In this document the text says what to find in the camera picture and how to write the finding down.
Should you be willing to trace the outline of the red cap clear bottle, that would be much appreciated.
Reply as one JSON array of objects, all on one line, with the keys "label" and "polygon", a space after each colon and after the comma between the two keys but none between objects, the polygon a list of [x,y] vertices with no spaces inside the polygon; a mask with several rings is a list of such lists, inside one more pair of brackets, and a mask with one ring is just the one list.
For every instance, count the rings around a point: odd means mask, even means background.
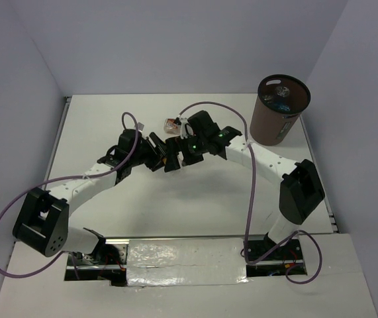
[{"label": "red cap clear bottle", "polygon": [[182,123],[179,117],[168,118],[164,122],[164,132],[172,135],[180,135],[182,130]]}]

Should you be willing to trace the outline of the blue label white cap bottle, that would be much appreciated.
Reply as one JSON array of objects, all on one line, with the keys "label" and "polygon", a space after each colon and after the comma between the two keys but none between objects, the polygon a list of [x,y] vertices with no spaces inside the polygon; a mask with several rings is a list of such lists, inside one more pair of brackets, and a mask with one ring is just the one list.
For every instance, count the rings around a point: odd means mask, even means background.
[{"label": "blue label white cap bottle", "polygon": [[286,104],[286,103],[282,103],[282,102],[273,102],[273,103],[270,103],[268,105],[268,107],[275,111],[275,112],[278,112],[278,113],[282,113],[282,114],[288,114],[291,112],[291,107]]}]

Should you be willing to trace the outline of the small blue label bottle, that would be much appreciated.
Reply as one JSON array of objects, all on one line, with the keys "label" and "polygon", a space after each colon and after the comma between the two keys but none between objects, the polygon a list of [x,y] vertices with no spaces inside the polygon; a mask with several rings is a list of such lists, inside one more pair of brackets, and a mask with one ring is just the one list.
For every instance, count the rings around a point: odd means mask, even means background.
[{"label": "small blue label bottle", "polygon": [[291,92],[290,89],[284,85],[277,85],[271,87],[271,89],[263,95],[263,99],[268,103],[280,102],[289,98]]}]

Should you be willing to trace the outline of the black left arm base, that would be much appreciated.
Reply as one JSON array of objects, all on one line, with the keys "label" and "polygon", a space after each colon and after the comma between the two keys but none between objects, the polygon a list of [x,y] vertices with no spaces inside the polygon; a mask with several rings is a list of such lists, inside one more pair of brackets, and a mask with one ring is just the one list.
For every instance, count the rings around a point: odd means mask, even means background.
[{"label": "black left arm base", "polygon": [[127,244],[111,244],[100,233],[84,228],[82,246],[68,254],[64,280],[108,281],[111,286],[127,286]]}]

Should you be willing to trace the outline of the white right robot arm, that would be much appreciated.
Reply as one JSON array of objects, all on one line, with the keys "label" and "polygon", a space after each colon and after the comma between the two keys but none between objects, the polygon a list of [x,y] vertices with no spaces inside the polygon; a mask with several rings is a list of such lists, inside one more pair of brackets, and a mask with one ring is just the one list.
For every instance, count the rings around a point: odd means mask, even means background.
[{"label": "white right robot arm", "polygon": [[288,249],[285,238],[295,232],[324,200],[325,194],[317,169],[310,160],[296,162],[250,142],[239,130],[227,126],[220,129],[206,111],[189,118],[167,119],[167,171],[179,169],[177,159],[189,166],[203,161],[204,154],[249,168],[275,186],[279,192],[279,216],[265,235],[264,248],[272,259],[281,258]]}]

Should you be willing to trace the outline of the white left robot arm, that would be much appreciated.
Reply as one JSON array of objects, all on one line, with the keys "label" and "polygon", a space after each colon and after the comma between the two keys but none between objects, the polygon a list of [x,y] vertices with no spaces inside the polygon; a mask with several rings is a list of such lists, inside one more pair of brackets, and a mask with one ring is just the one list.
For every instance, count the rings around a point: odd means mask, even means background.
[{"label": "white left robot arm", "polygon": [[49,190],[30,190],[13,227],[13,236],[46,257],[60,251],[80,252],[92,264],[106,255],[106,238],[94,230],[71,227],[69,217],[83,204],[128,177],[144,165],[155,172],[164,166],[166,145],[155,133],[144,137],[126,129],[116,145],[82,178],[62,181]]}]

